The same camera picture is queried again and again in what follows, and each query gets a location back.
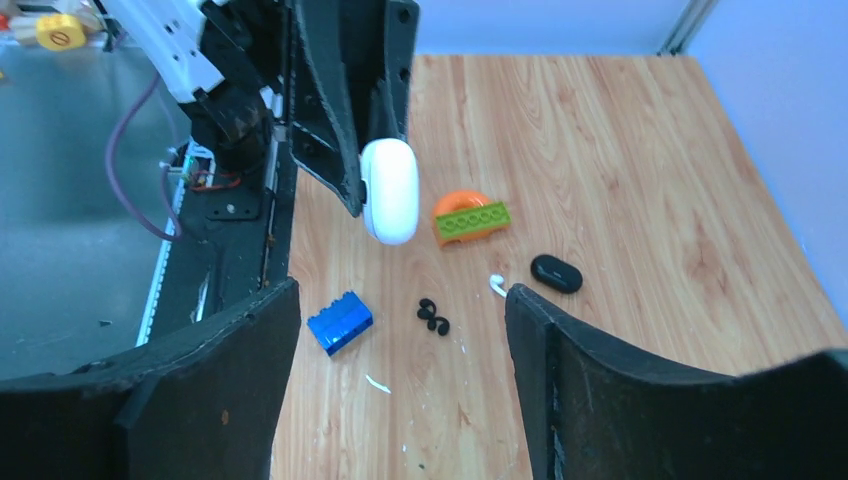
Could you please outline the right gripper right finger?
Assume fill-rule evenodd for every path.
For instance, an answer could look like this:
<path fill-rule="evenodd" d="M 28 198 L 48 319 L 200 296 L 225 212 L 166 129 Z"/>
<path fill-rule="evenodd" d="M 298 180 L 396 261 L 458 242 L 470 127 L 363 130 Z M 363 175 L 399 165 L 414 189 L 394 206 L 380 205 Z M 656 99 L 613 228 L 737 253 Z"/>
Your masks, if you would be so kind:
<path fill-rule="evenodd" d="M 523 284 L 505 324 L 536 479 L 843 479 L 847 353 L 742 376 L 684 365 Z"/>

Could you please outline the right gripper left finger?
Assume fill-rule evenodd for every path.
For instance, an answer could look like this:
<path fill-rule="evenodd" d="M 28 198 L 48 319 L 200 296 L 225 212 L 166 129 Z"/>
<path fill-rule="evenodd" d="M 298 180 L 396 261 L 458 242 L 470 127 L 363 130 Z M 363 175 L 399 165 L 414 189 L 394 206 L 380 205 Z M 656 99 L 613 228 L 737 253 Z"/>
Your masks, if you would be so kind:
<path fill-rule="evenodd" d="M 266 479 L 301 327 L 286 279 L 64 374 L 1 384 L 5 479 Z"/>

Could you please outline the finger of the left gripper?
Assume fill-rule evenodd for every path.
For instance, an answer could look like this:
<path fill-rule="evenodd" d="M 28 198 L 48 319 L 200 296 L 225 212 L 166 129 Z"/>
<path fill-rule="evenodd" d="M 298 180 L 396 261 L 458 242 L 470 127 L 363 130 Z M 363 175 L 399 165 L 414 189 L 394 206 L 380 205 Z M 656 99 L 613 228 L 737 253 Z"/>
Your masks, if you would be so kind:
<path fill-rule="evenodd" d="M 294 1 L 288 106 L 291 153 L 352 217 L 362 212 L 359 147 L 338 1 Z"/>
<path fill-rule="evenodd" d="M 385 1 L 382 70 L 371 94 L 370 137 L 407 140 L 408 104 L 420 7 Z"/>

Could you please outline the white earbud charging case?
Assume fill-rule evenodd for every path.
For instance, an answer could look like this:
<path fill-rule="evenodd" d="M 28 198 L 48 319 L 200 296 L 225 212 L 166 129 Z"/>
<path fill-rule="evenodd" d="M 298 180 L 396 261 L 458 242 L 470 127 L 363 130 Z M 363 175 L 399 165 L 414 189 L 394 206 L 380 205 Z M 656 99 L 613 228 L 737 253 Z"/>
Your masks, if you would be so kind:
<path fill-rule="evenodd" d="M 417 231 L 420 185 L 417 158 L 405 141 L 369 142 L 360 157 L 366 187 L 363 220 L 368 233 L 384 245 L 402 245 Z"/>

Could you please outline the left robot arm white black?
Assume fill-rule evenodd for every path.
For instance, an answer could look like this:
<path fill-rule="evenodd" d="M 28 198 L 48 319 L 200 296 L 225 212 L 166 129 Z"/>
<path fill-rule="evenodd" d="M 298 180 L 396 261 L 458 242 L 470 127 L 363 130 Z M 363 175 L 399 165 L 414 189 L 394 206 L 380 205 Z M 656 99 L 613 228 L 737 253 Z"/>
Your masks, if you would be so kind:
<path fill-rule="evenodd" d="M 416 213 L 407 112 L 419 7 L 413 1 L 108 1 L 192 132 L 226 169 L 253 169 L 270 143 L 262 93 L 283 99 L 293 160 L 352 215 Z"/>

